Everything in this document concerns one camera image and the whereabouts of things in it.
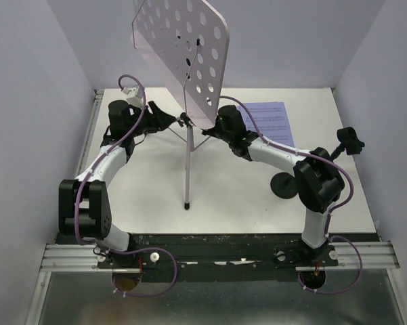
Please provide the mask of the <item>white sheet music page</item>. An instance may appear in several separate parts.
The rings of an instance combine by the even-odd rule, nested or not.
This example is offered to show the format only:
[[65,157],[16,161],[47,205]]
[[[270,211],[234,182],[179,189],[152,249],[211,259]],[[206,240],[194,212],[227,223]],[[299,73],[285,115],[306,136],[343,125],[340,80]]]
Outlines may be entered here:
[[244,105],[253,116],[263,136],[285,146],[295,146],[283,102],[245,103]]

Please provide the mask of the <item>lilac tripod music stand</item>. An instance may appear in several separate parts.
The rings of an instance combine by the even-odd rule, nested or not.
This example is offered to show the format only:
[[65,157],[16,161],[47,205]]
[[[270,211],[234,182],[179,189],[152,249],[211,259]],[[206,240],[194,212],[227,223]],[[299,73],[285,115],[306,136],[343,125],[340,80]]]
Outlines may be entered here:
[[208,2],[132,1],[131,40],[184,111],[186,180],[190,208],[194,129],[215,125],[230,44],[224,17]]

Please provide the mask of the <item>black clip microphone stand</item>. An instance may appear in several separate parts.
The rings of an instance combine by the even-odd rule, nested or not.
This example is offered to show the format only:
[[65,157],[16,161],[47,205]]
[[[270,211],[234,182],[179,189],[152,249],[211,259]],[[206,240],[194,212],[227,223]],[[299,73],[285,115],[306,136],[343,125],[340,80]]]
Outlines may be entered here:
[[365,147],[365,143],[358,139],[353,127],[339,129],[337,131],[337,139],[340,144],[330,155],[331,160],[337,159],[342,152],[345,152],[348,156],[360,154]]

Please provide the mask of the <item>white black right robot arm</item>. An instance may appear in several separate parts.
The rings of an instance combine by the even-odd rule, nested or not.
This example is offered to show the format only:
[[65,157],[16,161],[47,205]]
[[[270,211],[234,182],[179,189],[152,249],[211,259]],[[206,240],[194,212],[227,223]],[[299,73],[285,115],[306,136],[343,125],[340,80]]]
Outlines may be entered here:
[[308,152],[273,144],[248,130],[240,111],[233,105],[221,107],[215,126],[202,134],[224,141],[240,158],[276,167],[294,178],[299,199],[305,206],[298,257],[306,265],[321,260],[322,251],[328,244],[325,232],[328,213],[345,187],[328,152],[321,147]]

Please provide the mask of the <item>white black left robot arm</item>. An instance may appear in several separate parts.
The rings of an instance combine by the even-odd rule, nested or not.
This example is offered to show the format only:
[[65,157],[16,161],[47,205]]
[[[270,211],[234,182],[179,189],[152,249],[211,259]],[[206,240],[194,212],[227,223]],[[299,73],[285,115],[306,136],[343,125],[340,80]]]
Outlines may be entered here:
[[125,100],[108,105],[108,130],[104,133],[95,160],[75,179],[59,185],[58,227],[64,236],[73,236],[79,244],[97,243],[113,252],[121,267],[136,261],[132,235],[112,222],[108,186],[131,158],[135,138],[168,129],[177,119],[163,112],[153,101],[134,106]]

